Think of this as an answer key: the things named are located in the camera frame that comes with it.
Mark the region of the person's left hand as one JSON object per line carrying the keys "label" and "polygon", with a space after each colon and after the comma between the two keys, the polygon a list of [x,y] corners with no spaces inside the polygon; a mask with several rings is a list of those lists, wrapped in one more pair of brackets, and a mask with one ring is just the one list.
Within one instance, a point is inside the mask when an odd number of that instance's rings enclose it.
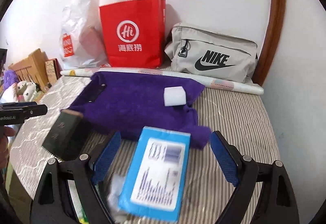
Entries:
{"label": "person's left hand", "polygon": [[8,149],[8,138],[15,135],[15,130],[11,127],[3,127],[3,133],[1,135],[1,144],[0,144],[0,169],[6,167],[9,157]]}

